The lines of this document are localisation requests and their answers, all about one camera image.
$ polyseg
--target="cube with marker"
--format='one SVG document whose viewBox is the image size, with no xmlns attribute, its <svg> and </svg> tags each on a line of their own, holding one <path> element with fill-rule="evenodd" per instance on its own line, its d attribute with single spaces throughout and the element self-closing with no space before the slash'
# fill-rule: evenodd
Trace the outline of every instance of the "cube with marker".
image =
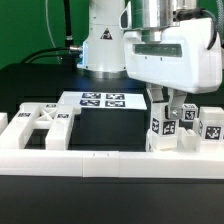
<svg viewBox="0 0 224 224">
<path fill-rule="evenodd" d="M 224 151 L 224 110 L 221 107 L 201 107 L 198 123 L 200 151 Z"/>
<path fill-rule="evenodd" d="M 152 147 L 159 150 L 172 149 L 177 146 L 179 120 L 168 120 L 165 117 L 167 103 L 152 104 L 151 137 Z"/>
<path fill-rule="evenodd" d="M 183 122 L 193 122 L 198 117 L 198 107 L 195 104 L 183 104 L 182 118 Z"/>
</svg>

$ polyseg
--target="black and white pattern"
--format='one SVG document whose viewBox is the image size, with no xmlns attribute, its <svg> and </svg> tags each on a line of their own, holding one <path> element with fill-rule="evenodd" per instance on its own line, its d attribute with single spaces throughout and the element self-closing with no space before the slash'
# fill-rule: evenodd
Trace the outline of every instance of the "black and white pattern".
<svg viewBox="0 0 224 224">
<path fill-rule="evenodd" d="M 57 118 L 67 119 L 69 118 L 69 114 L 58 114 Z"/>
<path fill-rule="evenodd" d="M 159 121 L 155 118 L 152 119 L 152 131 L 154 131 L 156 134 L 159 134 Z"/>
<path fill-rule="evenodd" d="M 194 104 L 184 104 L 184 107 L 187 109 L 197 109 Z"/>
<path fill-rule="evenodd" d="M 106 94 L 107 100 L 125 100 L 124 94 Z"/>
<path fill-rule="evenodd" d="M 193 121 L 196 117 L 196 111 L 185 111 L 185 120 L 186 121 Z"/>
<path fill-rule="evenodd" d="M 57 105 L 56 104 L 47 104 L 46 107 L 47 108 L 55 108 L 55 107 L 57 107 Z"/>
<path fill-rule="evenodd" d="M 176 129 L 176 121 L 163 122 L 163 135 L 174 135 Z"/>
<path fill-rule="evenodd" d="M 100 100 L 81 100 L 80 105 L 84 107 L 99 107 Z"/>
<path fill-rule="evenodd" d="M 105 107 L 125 107 L 124 101 L 106 101 Z"/>
<path fill-rule="evenodd" d="M 221 127 L 207 126 L 205 139 L 219 140 L 221 135 Z"/>
<path fill-rule="evenodd" d="M 199 123 L 199 129 L 198 129 L 198 134 L 199 134 L 200 136 L 202 136 L 202 131 L 203 131 L 203 124 L 202 124 L 202 122 L 200 121 L 200 123 Z"/>
<path fill-rule="evenodd" d="M 101 94 L 100 93 L 83 93 L 82 98 L 84 98 L 84 99 L 100 99 Z"/>
<path fill-rule="evenodd" d="M 29 117 L 31 113 L 19 113 L 18 117 Z"/>
<path fill-rule="evenodd" d="M 112 40 L 112 36 L 111 36 L 111 33 L 110 33 L 110 31 L 109 31 L 108 28 L 104 31 L 104 33 L 103 33 L 103 35 L 101 36 L 100 39 L 103 39 L 103 40 Z"/>
</svg>

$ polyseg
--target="black square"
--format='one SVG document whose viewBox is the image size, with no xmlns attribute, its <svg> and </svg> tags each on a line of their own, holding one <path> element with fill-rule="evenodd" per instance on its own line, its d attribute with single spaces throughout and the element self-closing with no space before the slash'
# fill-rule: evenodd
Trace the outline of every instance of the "black square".
<svg viewBox="0 0 224 224">
<path fill-rule="evenodd" d="M 190 110 L 185 111 L 186 121 L 193 121 L 195 116 L 196 116 L 196 111 L 190 111 Z"/>
<path fill-rule="evenodd" d="M 206 133 L 205 133 L 205 139 L 207 140 L 219 140 L 221 135 L 221 127 L 215 127 L 215 126 L 207 126 Z"/>
<path fill-rule="evenodd" d="M 57 118 L 67 119 L 69 118 L 69 114 L 58 114 Z"/>
<path fill-rule="evenodd" d="M 152 131 L 154 131 L 156 134 L 159 134 L 159 121 L 155 118 L 152 119 Z"/>
<path fill-rule="evenodd" d="M 46 107 L 48 108 L 55 108 L 57 105 L 56 104 L 47 104 Z"/>
<path fill-rule="evenodd" d="M 85 98 L 85 99 L 100 99 L 101 94 L 100 93 L 83 93 L 82 98 Z"/>
<path fill-rule="evenodd" d="M 100 100 L 81 100 L 80 105 L 84 107 L 99 107 Z"/>
<path fill-rule="evenodd" d="M 106 101 L 105 107 L 125 107 L 124 101 Z"/>
<path fill-rule="evenodd" d="M 163 135 L 174 135 L 176 129 L 176 121 L 163 122 Z"/>
<path fill-rule="evenodd" d="M 106 99 L 107 100 L 124 100 L 125 96 L 124 94 L 106 94 Z"/>
<path fill-rule="evenodd" d="M 18 117 L 29 117 L 31 113 L 19 113 Z"/>
</svg>

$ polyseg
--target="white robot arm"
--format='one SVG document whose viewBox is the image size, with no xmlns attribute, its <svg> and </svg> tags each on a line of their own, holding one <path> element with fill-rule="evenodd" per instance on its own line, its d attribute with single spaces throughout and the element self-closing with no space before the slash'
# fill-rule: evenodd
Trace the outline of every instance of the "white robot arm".
<svg viewBox="0 0 224 224">
<path fill-rule="evenodd" d="M 94 78 L 126 76 L 123 31 L 118 20 L 124 8 L 124 0 L 89 1 L 89 36 L 78 64 L 84 74 Z"/>
<path fill-rule="evenodd" d="M 120 16 L 128 76 L 147 83 L 152 102 L 154 148 L 175 148 L 187 93 L 216 91 L 222 83 L 220 38 L 206 13 L 196 0 L 130 0 Z"/>
</svg>

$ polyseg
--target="white block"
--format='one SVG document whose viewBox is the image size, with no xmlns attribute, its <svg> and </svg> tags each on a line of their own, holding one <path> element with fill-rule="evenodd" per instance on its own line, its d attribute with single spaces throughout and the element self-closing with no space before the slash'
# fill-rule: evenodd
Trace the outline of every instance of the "white block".
<svg viewBox="0 0 224 224">
<path fill-rule="evenodd" d="M 191 129 L 185 128 L 178 129 L 178 136 L 185 149 L 196 149 L 198 142 L 198 135 Z"/>
<path fill-rule="evenodd" d="M 168 150 L 177 147 L 179 120 L 165 117 L 167 103 L 152 103 L 151 106 L 151 146 L 154 150 Z"/>
<path fill-rule="evenodd" d="M 182 118 L 184 122 L 193 122 L 198 117 L 198 107 L 195 104 L 183 104 Z"/>
<path fill-rule="evenodd" d="M 120 153 L 120 178 L 223 179 L 223 154 Z"/>
<path fill-rule="evenodd" d="M 118 177 L 119 152 L 89 152 L 83 155 L 83 177 Z"/>
<path fill-rule="evenodd" d="M 82 152 L 0 150 L 1 175 L 82 177 Z"/>
<path fill-rule="evenodd" d="M 54 121 L 45 139 L 47 150 L 66 150 L 68 148 L 73 121 L 73 106 L 59 106 Z"/>
<path fill-rule="evenodd" d="M 198 151 L 224 152 L 224 110 L 221 107 L 201 107 L 197 134 Z"/>
<path fill-rule="evenodd" d="M 0 113 L 0 135 L 8 125 L 8 116 L 6 113 Z"/>
<path fill-rule="evenodd" d="M 38 105 L 23 105 L 0 136 L 2 149 L 23 149 L 33 132 L 33 120 L 40 114 Z"/>
</svg>

